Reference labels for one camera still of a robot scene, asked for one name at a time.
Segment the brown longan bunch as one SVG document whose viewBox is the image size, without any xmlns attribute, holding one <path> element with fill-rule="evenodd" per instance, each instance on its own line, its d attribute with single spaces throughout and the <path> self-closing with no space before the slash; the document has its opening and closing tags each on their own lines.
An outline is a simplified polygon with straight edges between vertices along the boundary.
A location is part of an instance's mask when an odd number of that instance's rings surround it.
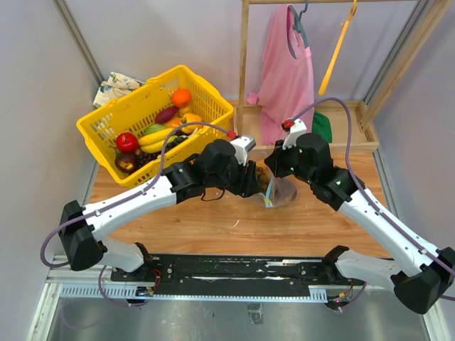
<svg viewBox="0 0 455 341">
<path fill-rule="evenodd" d="M 256 164 L 256 171 L 255 171 L 257 181 L 259 186 L 261 187 L 261 192 L 266 194 L 267 188 L 272 181 L 272 172 L 269 167 L 264 162 L 258 162 Z"/>
</svg>

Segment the clear zip top bag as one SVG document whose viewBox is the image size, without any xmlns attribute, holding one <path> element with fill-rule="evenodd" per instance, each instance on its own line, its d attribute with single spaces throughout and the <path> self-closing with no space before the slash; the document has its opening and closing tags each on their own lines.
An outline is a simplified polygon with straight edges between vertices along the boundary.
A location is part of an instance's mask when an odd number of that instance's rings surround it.
<svg viewBox="0 0 455 341">
<path fill-rule="evenodd" d="M 265 158 L 268 157 L 268 153 L 266 151 L 252 151 L 249 154 L 249 159 L 252 161 L 264 162 Z M 259 193 L 249 197 L 247 200 L 250 202 L 259 205 L 265 208 L 275 208 L 280 207 L 283 205 L 279 204 L 279 191 L 283 184 L 293 183 L 288 178 L 275 178 L 274 175 L 272 176 L 272 181 L 267 188 L 266 194 Z"/>
</svg>

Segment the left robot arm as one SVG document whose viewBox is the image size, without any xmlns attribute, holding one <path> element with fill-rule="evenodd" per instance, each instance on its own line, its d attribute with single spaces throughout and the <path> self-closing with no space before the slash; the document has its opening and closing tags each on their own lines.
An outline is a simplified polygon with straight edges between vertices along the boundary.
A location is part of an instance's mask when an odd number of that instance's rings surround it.
<svg viewBox="0 0 455 341">
<path fill-rule="evenodd" d="M 259 193 L 256 164 L 248 158 L 254 147 L 251 136 L 231 142 L 216 139 L 201 153 L 159 171 L 143 185 L 86 207 L 75 200 L 67 203 L 58 235 L 70 268 L 82 271 L 103 264 L 126 271 L 137 281 L 148 279 L 152 263 L 145 247 L 140 243 L 125 244 L 109 235 L 150 212 L 203 197 L 208 188 L 240 197 Z"/>
</svg>

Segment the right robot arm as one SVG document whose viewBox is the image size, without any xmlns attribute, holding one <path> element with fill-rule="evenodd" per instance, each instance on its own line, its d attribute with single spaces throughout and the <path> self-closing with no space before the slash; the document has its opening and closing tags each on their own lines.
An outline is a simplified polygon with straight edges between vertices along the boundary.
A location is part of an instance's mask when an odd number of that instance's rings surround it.
<svg viewBox="0 0 455 341">
<path fill-rule="evenodd" d="M 322 266 L 327 282 L 352 278 L 385 288 L 421 315 L 454 283 L 454 249 L 436 247 L 396 218 L 351 168 L 334 165 L 328 143 L 318 134 L 302 134 L 293 144 L 277 141 L 265 163 L 278 178 L 292 175 L 308 183 L 318 200 L 360 225 L 392 257 L 380 259 L 336 247 Z"/>
</svg>

